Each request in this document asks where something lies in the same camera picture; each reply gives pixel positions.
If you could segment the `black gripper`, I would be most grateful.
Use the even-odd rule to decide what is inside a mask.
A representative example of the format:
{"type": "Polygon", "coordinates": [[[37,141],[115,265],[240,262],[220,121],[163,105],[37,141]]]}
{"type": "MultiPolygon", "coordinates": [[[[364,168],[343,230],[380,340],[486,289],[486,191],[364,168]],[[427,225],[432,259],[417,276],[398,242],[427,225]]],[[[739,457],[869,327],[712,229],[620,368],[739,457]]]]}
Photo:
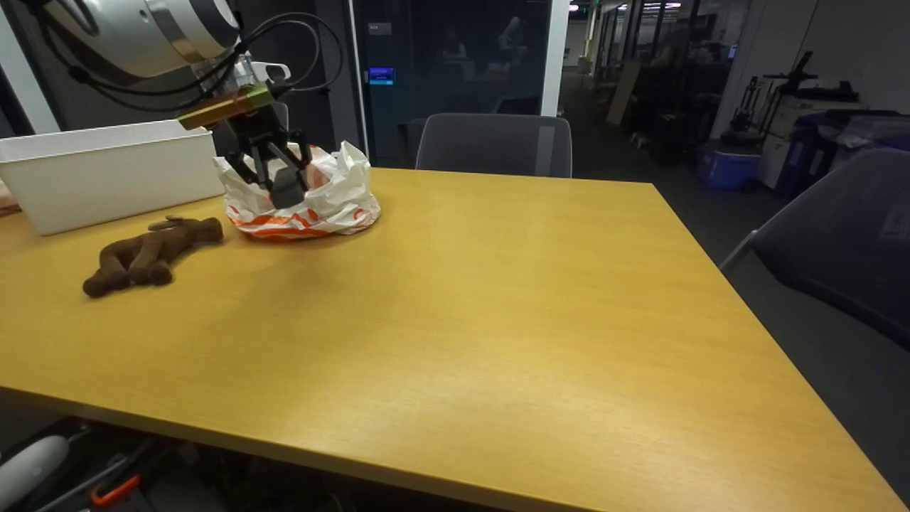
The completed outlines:
{"type": "Polygon", "coordinates": [[[267,85],[274,101],[227,122],[210,127],[218,154],[230,165],[230,171],[247,182],[262,186],[259,175],[245,162],[253,148],[279,146],[279,158],[306,171],[310,165],[310,142],[301,134],[291,134],[289,109],[281,104],[286,80],[270,74],[270,63],[259,63],[252,55],[236,55],[227,70],[210,84],[210,104],[245,95],[252,88],[267,85]]]}

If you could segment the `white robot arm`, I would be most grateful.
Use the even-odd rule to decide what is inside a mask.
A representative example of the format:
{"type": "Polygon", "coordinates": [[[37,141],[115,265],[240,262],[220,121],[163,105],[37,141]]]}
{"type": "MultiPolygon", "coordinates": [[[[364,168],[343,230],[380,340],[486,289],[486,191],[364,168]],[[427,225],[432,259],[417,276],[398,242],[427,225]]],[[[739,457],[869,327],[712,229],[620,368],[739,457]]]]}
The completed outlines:
{"type": "Polygon", "coordinates": [[[176,101],[182,129],[210,129],[233,175],[274,201],[309,191],[310,154],[279,115],[291,78],[253,60],[230,0],[24,0],[67,71],[108,101],[176,101]]]}

